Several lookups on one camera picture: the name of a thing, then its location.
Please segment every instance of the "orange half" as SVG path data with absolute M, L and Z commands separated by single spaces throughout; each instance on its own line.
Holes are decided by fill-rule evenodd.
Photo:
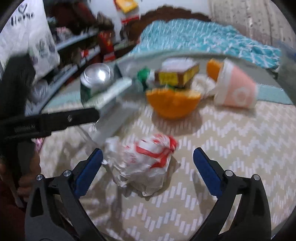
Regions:
M 197 91 L 153 89 L 146 91 L 153 109 L 165 119 L 180 119 L 189 115 L 198 105 L 201 94 Z

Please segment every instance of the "yellow and brown box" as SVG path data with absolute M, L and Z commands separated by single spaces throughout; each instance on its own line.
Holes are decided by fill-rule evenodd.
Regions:
M 200 71 L 200 65 L 196 64 L 184 72 L 155 71 L 155 82 L 161 85 L 184 87 Z

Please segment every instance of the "green object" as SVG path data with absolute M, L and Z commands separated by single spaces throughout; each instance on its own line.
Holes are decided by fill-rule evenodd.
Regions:
M 141 69 L 138 73 L 137 73 L 137 77 L 138 80 L 141 82 L 141 84 L 143 85 L 143 90 L 145 91 L 146 89 L 148 89 L 148 86 L 146 84 L 146 80 L 149 77 L 151 72 L 151 69 L 145 67 L 143 69 Z

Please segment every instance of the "pink object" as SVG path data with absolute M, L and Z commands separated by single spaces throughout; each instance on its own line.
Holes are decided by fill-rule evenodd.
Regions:
M 216 84 L 216 105 L 254 108 L 258 88 L 253 79 L 230 60 L 225 59 Z

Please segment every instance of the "white wall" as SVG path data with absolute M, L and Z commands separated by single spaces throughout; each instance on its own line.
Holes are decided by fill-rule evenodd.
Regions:
M 190 9 L 192 12 L 201 12 L 206 15 L 210 14 L 207 0 L 135 0 L 138 2 L 139 9 L 133 11 L 130 14 L 143 14 L 152 9 L 156 9 L 162 5 L 173 5 L 174 7 L 182 7 Z M 110 17 L 115 25 L 115 32 L 119 37 L 119 31 L 121 29 L 121 18 L 125 15 L 116 10 L 113 0 L 91 0 L 89 7 L 92 13 L 97 16 L 97 13 L 101 11 L 106 16 Z

